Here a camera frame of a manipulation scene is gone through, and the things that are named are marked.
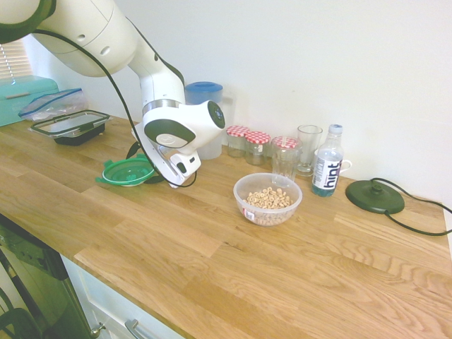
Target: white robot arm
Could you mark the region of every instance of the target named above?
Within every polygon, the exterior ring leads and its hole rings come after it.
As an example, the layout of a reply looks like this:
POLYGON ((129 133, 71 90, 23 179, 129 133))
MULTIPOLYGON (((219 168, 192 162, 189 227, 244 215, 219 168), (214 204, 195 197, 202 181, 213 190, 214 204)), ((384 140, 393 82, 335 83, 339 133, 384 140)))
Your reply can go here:
MULTIPOLYGON (((109 73, 129 66, 139 77, 143 121, 135 136, 163 177, 181 186, 201 165, 196 149, 225 127, 212 101, 185 105, 184 79, 160 58, 113 0, 0 0, 0 43, 35 28, 90 52, 109 73)), ((89 57, 55 37, 34 34, 53 55, 84 76, 105 76, 89 57)))

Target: water bottle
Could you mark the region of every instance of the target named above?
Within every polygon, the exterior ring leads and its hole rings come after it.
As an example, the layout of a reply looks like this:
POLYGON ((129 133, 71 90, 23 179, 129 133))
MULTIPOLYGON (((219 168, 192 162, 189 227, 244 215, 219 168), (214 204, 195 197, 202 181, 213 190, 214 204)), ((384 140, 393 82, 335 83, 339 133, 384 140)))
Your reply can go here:
POLYGON ((325 143, 317 151, 312 191, 318 196, 332 196, 338 185, 344 150, 340 145, 341 125, 330 125, 325 143))

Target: window blind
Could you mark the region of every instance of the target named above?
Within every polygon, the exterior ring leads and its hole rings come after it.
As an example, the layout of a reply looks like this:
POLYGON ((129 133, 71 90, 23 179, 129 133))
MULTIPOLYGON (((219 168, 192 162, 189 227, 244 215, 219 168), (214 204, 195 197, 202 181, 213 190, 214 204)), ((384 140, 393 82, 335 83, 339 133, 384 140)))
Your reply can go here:
POLYGON ((30 76, 32 70, 22 40, 0 44, 0 79, 30 76))

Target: mug handle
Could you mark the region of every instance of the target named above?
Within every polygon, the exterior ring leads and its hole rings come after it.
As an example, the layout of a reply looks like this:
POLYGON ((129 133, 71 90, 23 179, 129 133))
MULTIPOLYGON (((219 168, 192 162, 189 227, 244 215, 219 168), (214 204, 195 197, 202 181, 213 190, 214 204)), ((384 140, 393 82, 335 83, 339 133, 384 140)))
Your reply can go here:
POLYGON ((340 172, 343 173, 347 170, 349 170, 353 166, 352 162, 350 160, 342 160, 342 166, 340 167, 340 172))

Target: white cabinet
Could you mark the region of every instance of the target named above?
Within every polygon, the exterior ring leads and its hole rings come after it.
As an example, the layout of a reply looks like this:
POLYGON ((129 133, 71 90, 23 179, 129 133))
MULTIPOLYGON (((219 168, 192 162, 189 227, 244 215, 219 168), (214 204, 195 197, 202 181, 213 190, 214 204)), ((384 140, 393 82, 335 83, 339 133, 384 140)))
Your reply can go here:
POLYGON ((183 339, 171 328, 144 312, 72 261, 64 256, 61 257, 90 327, 97 328, 99 323, 103 323, 106 327, 105 330, 100 331, 99 338, 183 339), (129 327, 135 327, 132 329, 136 331, 135 335, 126 328, 126 322, 134 324, 129 327))

